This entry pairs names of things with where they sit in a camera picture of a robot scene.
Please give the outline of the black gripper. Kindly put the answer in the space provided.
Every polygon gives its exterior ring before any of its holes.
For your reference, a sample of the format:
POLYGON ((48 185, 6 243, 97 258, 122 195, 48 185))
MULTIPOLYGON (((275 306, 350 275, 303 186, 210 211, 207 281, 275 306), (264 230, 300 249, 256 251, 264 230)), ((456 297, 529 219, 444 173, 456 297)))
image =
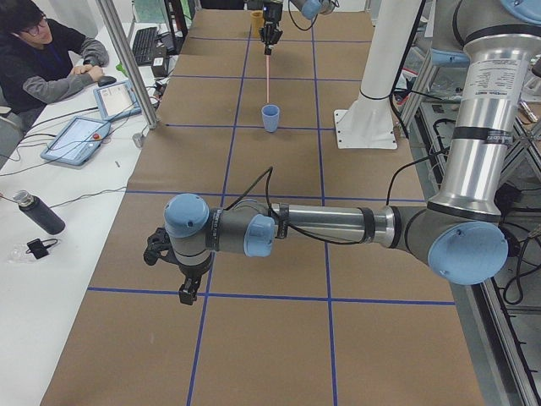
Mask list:
POLYGON ((211 269, 214 255, 204 252, 200 257, 185 257, 179 269, 185 281, 178 290, 179 301, 183 305, 191 305, 197 300, 198 287, 202 277, 211 269))
POLYGON ((271 42, 278 42, 281 38, 282 7, 282 0, 270 0, 262 3, 264 24, 260 28, 260 39, 265 42, 265 55, 272 54, 271 42))

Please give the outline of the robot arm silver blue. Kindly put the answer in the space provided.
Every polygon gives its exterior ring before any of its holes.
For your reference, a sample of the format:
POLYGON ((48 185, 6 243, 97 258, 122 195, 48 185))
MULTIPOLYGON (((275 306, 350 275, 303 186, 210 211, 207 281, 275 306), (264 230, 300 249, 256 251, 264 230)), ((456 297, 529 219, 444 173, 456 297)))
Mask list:
POLYGON ((166 258, 185 277, 180 301, 191 305, 217 252, 265 257, 289 231, 325 243, 376 243, 407 252, 437 276, 476 285, 506 264, 496 191, 510 148, 522 86, 540 51, 537 1, 439 1, 431 58, 467 68, 439 185, 421 206, 298 206, 240 196, 211 208, 194 194, 164 211, 166 258))
MULTIPOLYGON (((301 12, 301 15, 312 21, 317 20, 319 14, 330 14, 340 7, 338 1, 331 0, 299 0, 292 1, 292 4, 301 12)), ((282 0, 270 0, 262 2, 263 26, 259 29, 260 40, 265 45, 266 56, 272 54, 274 45, 281 39, 282 29, 280 21, 283 11, 282 0)))

